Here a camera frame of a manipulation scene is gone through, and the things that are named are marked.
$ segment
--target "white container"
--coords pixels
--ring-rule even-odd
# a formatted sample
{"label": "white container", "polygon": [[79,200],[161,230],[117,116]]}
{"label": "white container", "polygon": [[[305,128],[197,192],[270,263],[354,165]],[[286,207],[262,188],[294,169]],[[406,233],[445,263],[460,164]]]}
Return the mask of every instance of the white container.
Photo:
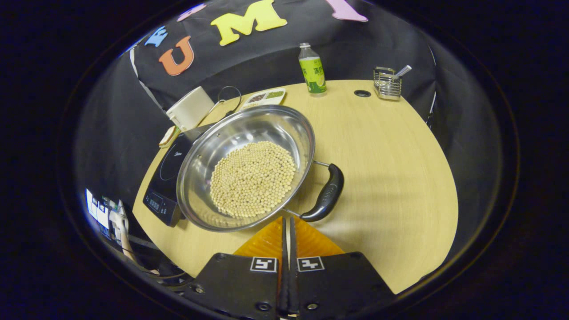
{"label": "white container", "polygon": [[197,127],[213,106],[204,88],[197,87],[178,100],[166,114],[184,132]]}

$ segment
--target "pink letter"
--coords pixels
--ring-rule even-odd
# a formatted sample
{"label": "pink letter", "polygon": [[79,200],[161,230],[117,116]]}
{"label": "pink letter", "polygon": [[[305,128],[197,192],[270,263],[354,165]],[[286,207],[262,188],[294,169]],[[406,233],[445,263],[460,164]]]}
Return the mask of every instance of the pink letter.
{"label": "pink letter", "polygon": [[201,9],[205,8],[206,4],[202,3],[200,5],[197,5],[189,10],[187,10],[186,12],[180,14],[180,16],[178,17],[177,21],[180,22],[186,18],[188,18],[190,15],[200,11]]}
{"label": "pink letter", "polygon": [[352,20],[366,22],[368,19],[357,13],[345,0],[326,0],[334,9],[332,16],[340,20]]}

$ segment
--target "induction cooktop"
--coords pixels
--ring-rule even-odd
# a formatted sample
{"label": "induction cooktop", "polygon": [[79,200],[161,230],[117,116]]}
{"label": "induction cooktop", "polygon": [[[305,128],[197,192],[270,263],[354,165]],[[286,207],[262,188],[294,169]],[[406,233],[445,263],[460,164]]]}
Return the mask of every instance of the induction cooktop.
{"label": "induction cooktop", "polygon": [[185,155],[192,147],[187,133],[180,133],[152,176],[142,203],[171,227],[183,217],[176,197],[176,181]]}

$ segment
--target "round table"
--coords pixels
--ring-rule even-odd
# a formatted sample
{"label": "round table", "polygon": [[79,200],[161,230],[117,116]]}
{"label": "round table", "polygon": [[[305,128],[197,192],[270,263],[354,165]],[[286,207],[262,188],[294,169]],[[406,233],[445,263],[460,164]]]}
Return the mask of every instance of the round table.
{"label": "round table", "polygon": [[[379,99],[371,80],[327,81],[327,87],[328,94],[318,98],[309,96],[305,83],[282,87],[281,104],[300,111],[314,127],[314,159],[336,164],[345,176],[332,213],[311,225],[345,252],[362,252],[397,294],[435,270],[450,250],[458,221],[451,170],[430,129],[405,99]],[[360,97],[356,90],[372,95]],[[200,125],[220,120],[236,103],[219,104]],[[166,151],[159,149],[150,165],[133,214],[152,242],[195,277],[212,255],[233,253],[266,224],[230,233],[209,232],[185,219],[175,227],[164,225],[142,198]],[[312,166],[286,207],[308,211],[327,180],[325,167]]]}

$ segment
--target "yellow letter m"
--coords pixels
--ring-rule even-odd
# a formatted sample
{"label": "yellow letter m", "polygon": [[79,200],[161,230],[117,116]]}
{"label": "yellow letter m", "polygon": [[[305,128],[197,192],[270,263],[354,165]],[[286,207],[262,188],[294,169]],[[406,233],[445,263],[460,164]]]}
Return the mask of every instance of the yellow letter m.
{"label": "yellow letter m", "polygon": [[211,25],[217,26],[221,35],[219,44],[225,46],[239,40],[239,35],[234,34],[231,29],[239,31],[244,35],[250,35],[254,21],[257,21],[257,26],[255,27],[257,31],[265,31],[286,25],[287,21],[281,19],[275,12],[275,9],[273,9],[273,1],[261,0],[252,3],[247,8],[244,16],[227,13],[212,21]]}

